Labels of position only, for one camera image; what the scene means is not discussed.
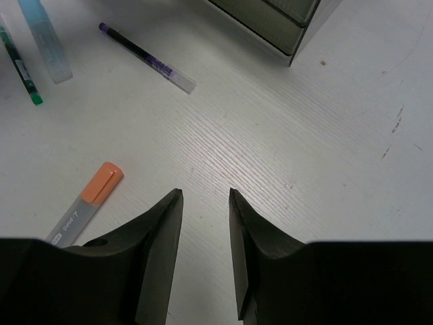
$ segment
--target white wood grain surface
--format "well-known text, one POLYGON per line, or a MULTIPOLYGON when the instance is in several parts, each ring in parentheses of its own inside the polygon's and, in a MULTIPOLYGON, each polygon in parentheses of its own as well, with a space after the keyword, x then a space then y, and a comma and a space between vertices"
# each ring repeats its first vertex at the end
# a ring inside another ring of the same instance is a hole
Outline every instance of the white wood grain surface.
POLYGON ((74 78, 54 85, 0 0, 45 103, 0 48, 0 236, 44 238, 102 162, 125 178, 82 244, 183 189, 167 324, 237 324, 229 187, 295 238, 433 230, 433 2, 343 0, 285 68, 201 0, 44 0, 74 78), (193 77, 186 95, 98 30, 193 77))

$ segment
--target purple pen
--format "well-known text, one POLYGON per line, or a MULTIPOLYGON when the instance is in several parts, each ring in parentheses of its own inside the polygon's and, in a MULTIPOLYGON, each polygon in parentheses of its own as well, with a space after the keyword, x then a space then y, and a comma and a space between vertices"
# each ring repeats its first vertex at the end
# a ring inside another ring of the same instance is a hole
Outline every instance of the purple pen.
POLYGON ((196 87, 196 82, 193 79, 189 78, 172 66, 162 63, 153 55, 146 52, 144 49, 140 48, 130 40, 126 39, 103 22, 99 24, 99 29, 114 39, 117 43, 125 46, 129 51, 133 52, 136 56, 142 59, 147 65, 158 71, 164 78, 168 79, 171 83, 174 83, 180 89, 184 90, 184 92, 191 93, 196 87))

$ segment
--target green marker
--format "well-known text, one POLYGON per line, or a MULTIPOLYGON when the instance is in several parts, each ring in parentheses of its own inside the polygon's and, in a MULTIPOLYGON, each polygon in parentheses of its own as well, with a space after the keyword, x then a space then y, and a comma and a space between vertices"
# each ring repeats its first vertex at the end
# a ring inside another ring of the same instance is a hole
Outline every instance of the green marker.
POLYGON ((17 70, 18 74, 21 77, 22 83, 24 83, 24 86, 27 89, 30 98, 32 99, 33 104, 35 105, 42 104, 43 101, 41 96, 38 93, 38 89, 36 89, 36 86, 33 83, 33 80, 31 79, 26 69, 26 66, 24 65, 24 62, 22 61, 22 58, 18 53, 18 50, 14 44, 14 41, 12 41, 12 37, 9 31, 7 30, 6 23, 3 20, 1 14, 0 14, 0 37, 1 40, 3 41, 3 44, 6 47, 6 51, 9 54, 9 57, 14 63, 15 69, 17 70))

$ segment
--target purple pen cap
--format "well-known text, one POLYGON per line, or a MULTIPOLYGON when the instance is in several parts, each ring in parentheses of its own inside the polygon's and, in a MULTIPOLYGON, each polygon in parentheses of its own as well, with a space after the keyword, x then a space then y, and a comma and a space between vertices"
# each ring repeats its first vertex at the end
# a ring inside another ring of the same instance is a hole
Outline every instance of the purple pen cap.
POLYGON ((103 22, 101 24, 99 24, 99 29, 102 30, 104 33, 108 32, 108 29, 110 27, 107 26, 106 24, 104 24, 103 22))

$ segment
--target tabletop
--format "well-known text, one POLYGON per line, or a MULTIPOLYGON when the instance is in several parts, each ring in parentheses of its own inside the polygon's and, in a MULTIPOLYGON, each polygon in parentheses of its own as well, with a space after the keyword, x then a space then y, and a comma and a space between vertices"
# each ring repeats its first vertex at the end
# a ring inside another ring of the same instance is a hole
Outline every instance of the tabletop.
POLYGON ((42 2, 74 77, 52 83, 18 3, 0 0, 45 101, 1 47, 0 236, 45 238, 104 161, 125 177, 77 244, 181 188, 167 324, 237 324, 230 187, 303 242, 432 238, 433 1, 343 0, 291 68, 204 0, 42 2))

